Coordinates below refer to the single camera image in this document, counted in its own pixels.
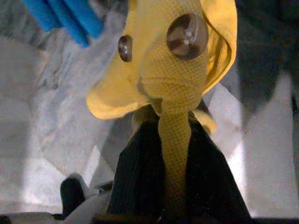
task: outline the puppet eye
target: puppet eye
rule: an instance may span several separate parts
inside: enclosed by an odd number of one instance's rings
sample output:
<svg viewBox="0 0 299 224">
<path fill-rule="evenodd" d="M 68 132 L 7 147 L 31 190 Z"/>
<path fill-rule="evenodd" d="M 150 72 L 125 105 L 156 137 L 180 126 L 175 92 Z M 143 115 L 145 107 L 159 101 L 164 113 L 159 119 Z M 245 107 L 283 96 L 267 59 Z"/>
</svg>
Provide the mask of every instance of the puppet eye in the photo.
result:
<svg viewBox="0 0 299 224">
<path fill-rule="evenodd" d="M 172 54 L 182 60 L 197 58 L 208 42 L 206 23 L 196 14 L 185 14 L 170 25 L 167 46 Z"/>
<path fill-rule="evenodd" d="M 118 42 L 118 52 L 124 62 L 132 60 L 132 38 L 129 35 L 122 36 Z"/>
</svg>

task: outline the blue glove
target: blue glove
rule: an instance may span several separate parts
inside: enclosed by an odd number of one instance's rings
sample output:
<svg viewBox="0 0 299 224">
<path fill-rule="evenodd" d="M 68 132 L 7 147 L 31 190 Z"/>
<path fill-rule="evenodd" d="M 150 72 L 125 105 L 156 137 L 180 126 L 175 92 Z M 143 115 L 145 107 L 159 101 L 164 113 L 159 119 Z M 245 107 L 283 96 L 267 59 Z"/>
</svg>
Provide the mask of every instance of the blue glove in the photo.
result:
<svg viewBox="0 0 299 224">
<path fill-rule="evenodd" d="M 88 0 L 23 0 L 31 14 L 45 31 L 64 27 L 73 39 L 89 46 L 87 36 L 97 38 L 103 22 L 91 9 Z"/>
</svg>

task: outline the brown button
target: brown button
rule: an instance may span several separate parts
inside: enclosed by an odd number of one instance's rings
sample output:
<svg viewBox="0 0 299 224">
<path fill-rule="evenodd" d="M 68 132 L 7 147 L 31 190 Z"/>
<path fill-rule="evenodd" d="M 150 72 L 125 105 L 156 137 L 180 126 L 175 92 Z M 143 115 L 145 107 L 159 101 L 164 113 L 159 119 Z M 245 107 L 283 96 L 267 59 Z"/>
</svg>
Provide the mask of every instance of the brown button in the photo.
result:
<svg viewBox="0 0 299 224">
<path fill-rule="evenodd" d="M 207 42 L 206 23 L 196 14 L 178 17 L 167 32 L 168 48 L 182 60 L 197 58 L 205 50 Z"/>
<path fill-rule="evenodd" d="M 124 62 L 132 60 L 132 38 L 129 35 L 122 36 L 118 42 L 118 52 Z"/>
</svg>

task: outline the yellow fabric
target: yellow fabric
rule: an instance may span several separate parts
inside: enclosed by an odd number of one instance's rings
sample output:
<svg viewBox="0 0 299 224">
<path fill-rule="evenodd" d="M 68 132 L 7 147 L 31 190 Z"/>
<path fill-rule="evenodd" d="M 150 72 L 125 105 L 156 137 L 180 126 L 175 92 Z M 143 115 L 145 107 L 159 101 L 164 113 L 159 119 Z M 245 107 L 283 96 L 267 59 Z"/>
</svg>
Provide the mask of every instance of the yellow fabric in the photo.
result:
<svg viewBox="0 0 299 224">
<path fill-rule="evenodd" d="M 206 21 L 209 41 L 202 55 L 183 61 L 169 51 L 166 33 L 176 18 L 188 13 Z M 188 113 L 234 62 L 236 25 L 234 0 L 129 0 L 123 35 L 133 38 L 133 60 L 125 63 L 117 53 L 104 79 L 87 96 L 89 110 L 100 119 L 122 117 L 152 104 L 160 116 L 167 215 L 185 214 Z M 202 113 L 193 114 L 213 129 Z"/>
</svg>

